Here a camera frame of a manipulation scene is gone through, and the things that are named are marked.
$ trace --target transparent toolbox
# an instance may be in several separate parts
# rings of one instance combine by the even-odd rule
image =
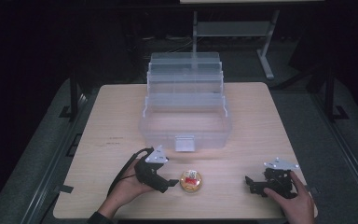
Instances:
[[[153,53],[139,128],[148,147],[223,147],[231,119],[219,54]]]

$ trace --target gray carpet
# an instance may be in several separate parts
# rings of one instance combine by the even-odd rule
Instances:
[[[175,49],[183,44],[161,44],[151,40],[145,45],[145,62],[152,51]],[[268,59],[276,78],[266,80],[255,49],[260,41],[241,43],[241,48],[232,45],[209,46],[219,51],[223,62],[225,81],[262,81],[269,86],[285,81],[297,71],[287,65],[296,43],[273,42]],[[135,83],[142,83],[139,76]],[[311,95],[305,91],[307,79],[283,91],[272,91],[283,125],[306,177],[312,196],[318,206],[317,223],[358,223],[358,183],[343,157],[340,144],[325,121],[317,104],[323,93]],[[76,135],[83,132],[98,89],[87,95],[74,123],[59,118],[62,108],[69,105],[69,83],[66,81],[57,92],[51,106],[26,148],[16,170],[0,195],[0,224],[21,223],[84,223],[85,220],[58,220],[52,215],[57,186],[63,183],[72,161],[65,156]],[[358,107],[345,87],[337,82],[336,104],[343,106],[350,119],[338,120],[339,129],[358,159]],[[48,167],[56,164],[51,176],[46,176]],[[46,186],[41,180],[48,178]],[[27,213],[33,197],[40,199],[40,207]],[[282,223],[281,220],[260,220],[260,223]]]

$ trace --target floor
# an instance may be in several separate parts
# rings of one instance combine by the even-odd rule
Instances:
[[[295,76],[298,71],[288,62],[297,42],[271,43],[268,60],[275,79],[267,80],[255,53],[263,41],[205,39],[200,42],[200,50],[220,53],[225,82],[259,81],[273,87]],[[144,42],[143,68],[151,52],[189,50],[185,38]],[[318,207],[317,223],[358,223],[358,107],[346,87],[336,80],[335,105],[342,106],[349,119],[330,122],[323,112],[324,89],[307,92],[309,80],[306,77],[284,90],[271,90],[272,98]],[[131,83],[145,83],[145,71]],[[62,108],[70,104],[69,81],[62,83],[0,195],[0,224],[85,222],[60,220],[52,211],[98,90],[94,88],[80,98],[79,114],[69,122],[68,118],[59,118]],[[266,224],[283,222],[259,220]]]

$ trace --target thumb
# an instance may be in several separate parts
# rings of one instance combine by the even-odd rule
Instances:
[[[278,204],[282,204],[285,201],[285,199],[281,195],[279,195],[277,192],[275,192],[275,190],[269,189],[269,188],[264,188],[263,190],[268,195],[269,198],[271,198]]]

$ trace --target round container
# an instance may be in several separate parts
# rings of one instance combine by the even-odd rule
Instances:
[[[195,170],[184,171],[180,178],[180,186],[189,193],[194,193],[200,189],[202,184],[201,175]]]

